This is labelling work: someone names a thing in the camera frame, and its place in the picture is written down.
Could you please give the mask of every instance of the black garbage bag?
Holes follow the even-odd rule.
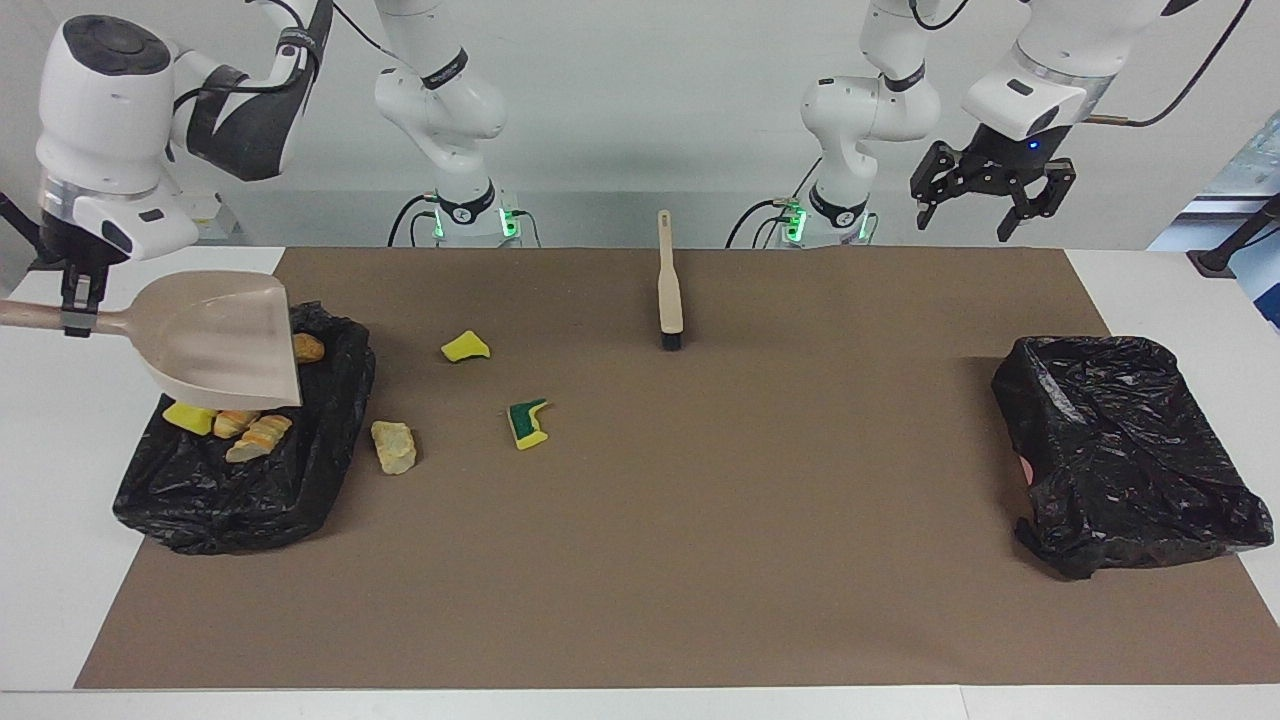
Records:
[[[1271,544],[1271,515],[1187,389],[1137,337],[1028,337],[992,389],[1025,461],[1018,539],[1062,575],[1157,568]]]
[[[234,441],[169,424],[160,415],[173,400],[161,396],[115,496],[122,523],[186,555],[280,547],[324,525],[365,421],[374,352],[364,325],[319,302],[289,315],[325,357],[298,368],[302,407],[271,411],[293,420],[275,451],[228,464]]]

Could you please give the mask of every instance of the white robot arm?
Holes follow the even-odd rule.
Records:
[[[937,6],[920,0],[918,12],[932,18]],[[823,154],[809,205],[837,232],[852,228],[876,182],[864,141],[920,140],[937,126],[942,105],[924,74],[928,36],[908,0],[872,0],[859,45],[879,77],[823,78],[805,95],[801,117]]]
[[[480,141],[498,137],[507,124],[502,95],[468,67],[443,0],[375,4],[403,67],[383,70],[374,97],[435,168],[444,236],[507,234],[507,210],[480,151]]]
[[[320,72],[333,0],[252,0],[279,28],[269,77],[250,78],[109,15],[63,23],[41,81],[41,245],[65,260],[64,318],[87,334],[108,269],[196,241],[165,186],[170,142],[243,181],[280,174]],[[467,68],[442,0],[375,0],[397,59],[375,97],[434,165],[438,215],[452,234],[515,227],[479,141],[506,123],[502,96]]]
[[[262,82],[110,15],[72,18],[55,35],[41,78],[36,155],[41,243],[65,260],[68,334],[88,334],[110,265],[196,241],[195,223],[165,187],[170,138],[242,179],[283,168],[333,5],[256,3],[282,27],[275,67]]]
[[[978,131],[964,150],[937,141],[911,177],[924,229],[938,205],[969,192],[1009,196],[997,231],[1057,213],[1075,182],[1070,159],[1053,154],[1085,120],[1129,59],[1142,32],[1197,0],[1023,0],[1032,17],[1018,41],[964,99]],[[1030,197],[1027,186],[1044,178]]]

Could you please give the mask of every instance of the sponge piece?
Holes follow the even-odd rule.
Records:
[[[161,415],[170,424],[197,436],[211,433],[214,430],[214,418],[216,416],[218,410],[206,410],[183,402],[174,402]]]
[[[538,423],[538,411],[547,407],[547,400],[534,400],[512,405],[507,410],[507,420],[511,423],[511,434],[516,436],[516,450],[529,450],[535,445],[547,441],[547,433]]]
[[[457,340],[447,343],[440,348],[440,352],[449,359],[449,363],[458,363],[471,357],[490,357],[489,346],[480,340],[480,336],[471,331],[460,334]]]

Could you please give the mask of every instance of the beige dustpan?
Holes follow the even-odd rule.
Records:
[[[0,325],[61,331],[61,310],[0,300]],[[215,410],[301,405],[284,286],[271,275],[165,275],[93,332],[133,342],[165,395]]]

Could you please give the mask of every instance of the brush handle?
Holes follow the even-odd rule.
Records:
[[[658,322],[662,332],[685,332],[685,309],[680,301],[680,278],[676,275],[676,256],[672,251],[671,213],[658,213]]]
[[[671,238],[671,213],[663,210],[658,213],[658,252],[662,256],[663,268],[675,268],[676,259],[672,252],[672,238]]]

